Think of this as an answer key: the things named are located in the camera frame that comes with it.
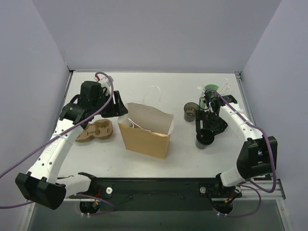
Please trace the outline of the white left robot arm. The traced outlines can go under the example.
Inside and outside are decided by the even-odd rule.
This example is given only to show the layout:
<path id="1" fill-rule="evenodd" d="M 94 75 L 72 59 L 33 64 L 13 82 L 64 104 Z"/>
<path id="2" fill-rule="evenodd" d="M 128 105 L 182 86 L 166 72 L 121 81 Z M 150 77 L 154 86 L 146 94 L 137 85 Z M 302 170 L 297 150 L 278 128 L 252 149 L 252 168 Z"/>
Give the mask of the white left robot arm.
<path id="1" fill-rule="evenodd" d="M 111 80 L 83 82 L 80 93 L 62 108 L 55 131 L 39 158 L 26 173 L 15 178 L 24 198 L 55 210 L 66 197 L 78 192 L 87 198 L 94 197 L 98 186 L 90 178 L 83 177 L 73 186 L 58 183 L 60 168 L 75 140 L 96 115 L 111 118 L 127 113 Z"/>

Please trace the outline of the brown paper bag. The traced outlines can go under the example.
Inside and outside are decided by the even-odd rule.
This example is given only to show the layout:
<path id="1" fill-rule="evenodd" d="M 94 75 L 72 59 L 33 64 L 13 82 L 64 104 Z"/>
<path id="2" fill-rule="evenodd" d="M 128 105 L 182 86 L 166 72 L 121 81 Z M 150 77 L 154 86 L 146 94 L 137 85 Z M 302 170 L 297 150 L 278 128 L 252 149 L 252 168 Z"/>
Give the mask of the brown paper bag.
<path id="1" fill-rule="evenodd" d="M 174 129 L 174 115 L 142 103 L 127 103 L 128 113 L 120 116 L 117 124 L 129 151 L 165 159 L 170 136 Z"/>

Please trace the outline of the black paper coffee cup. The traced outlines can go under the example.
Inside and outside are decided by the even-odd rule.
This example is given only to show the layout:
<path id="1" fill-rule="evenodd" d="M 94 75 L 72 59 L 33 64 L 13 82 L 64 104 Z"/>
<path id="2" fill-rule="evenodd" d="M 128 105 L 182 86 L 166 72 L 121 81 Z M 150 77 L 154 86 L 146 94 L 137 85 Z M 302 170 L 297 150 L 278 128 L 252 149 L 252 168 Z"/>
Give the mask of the black paper coffee cup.
<path id="1" fill-rule="evenodd" d="M 210 142 L 203 142 L 202 140 L 196 139 L 195 145 L 198 149 L 205 149 L 207 146 L 211 145 L 212 141 Z"/>

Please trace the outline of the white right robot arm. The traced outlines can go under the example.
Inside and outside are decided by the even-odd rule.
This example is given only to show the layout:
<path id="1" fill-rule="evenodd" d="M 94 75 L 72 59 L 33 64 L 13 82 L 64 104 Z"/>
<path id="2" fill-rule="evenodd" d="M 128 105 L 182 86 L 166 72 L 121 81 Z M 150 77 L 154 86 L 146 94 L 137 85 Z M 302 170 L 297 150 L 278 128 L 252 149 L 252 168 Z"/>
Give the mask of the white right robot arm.
<path id="1" fill-rule="evenodd" d="M 200 101 L 206 109 L 195 112 L 196 146 L 199 149 L 211 145 L 215 136 L 227 128 L 243 143 L 235 166 L 217 175 L 218 181 L 213 185 L 215 194 L 225 196 L 231 187 L 267 174 L 272 174 L 276 181 L 277 140 L 254 125 L 232 95 L 222 96 L 216 90 L 207 89 Z"/>

